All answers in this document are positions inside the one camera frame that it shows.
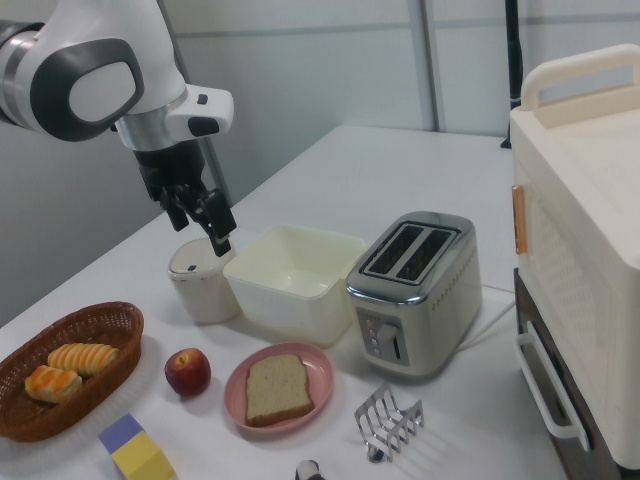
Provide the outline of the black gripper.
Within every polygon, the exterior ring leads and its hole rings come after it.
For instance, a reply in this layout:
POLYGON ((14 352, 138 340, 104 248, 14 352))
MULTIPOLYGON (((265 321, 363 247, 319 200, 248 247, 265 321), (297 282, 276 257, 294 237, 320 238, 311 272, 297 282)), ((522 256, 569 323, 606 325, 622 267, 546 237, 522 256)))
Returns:
POLYGON ((198 195, 192 219, 207 234, 216 256, 228 253, 229 236, 236 229, 236 221, 225 194, 220 189, 207 190, 202 180, 205 155, 199 141, 182 141, 155 151, 134 151, 134 155, 150 198, 159 200, 173 229, 181 231, 189 224, 183 205, 188 187, 198 195))

